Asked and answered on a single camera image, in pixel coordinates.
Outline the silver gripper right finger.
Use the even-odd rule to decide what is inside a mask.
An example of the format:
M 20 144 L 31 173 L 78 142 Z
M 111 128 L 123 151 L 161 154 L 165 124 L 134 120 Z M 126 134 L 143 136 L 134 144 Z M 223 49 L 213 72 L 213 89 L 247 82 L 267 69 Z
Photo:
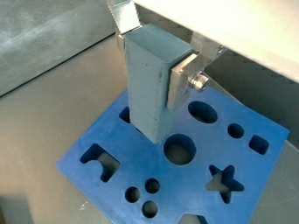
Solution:
M 187 101 L 191 89 L 203 91 L 210 78 L 206 67 L 227 51 L 227 48 L 198 32 L 191 36 L 191 53 L 171 71 L 167 108 L 175 111 Z

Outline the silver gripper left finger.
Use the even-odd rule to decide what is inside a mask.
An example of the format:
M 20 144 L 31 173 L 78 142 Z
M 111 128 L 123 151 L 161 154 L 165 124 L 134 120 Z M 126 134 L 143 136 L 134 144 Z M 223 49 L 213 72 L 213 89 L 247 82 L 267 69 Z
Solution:
M 118 48 L 121 51 L 125 51 L 126 34 L 142 26 L 137 12 L 137 4 L 133 0 L 107 0 L 107 6 L 117 23 Z

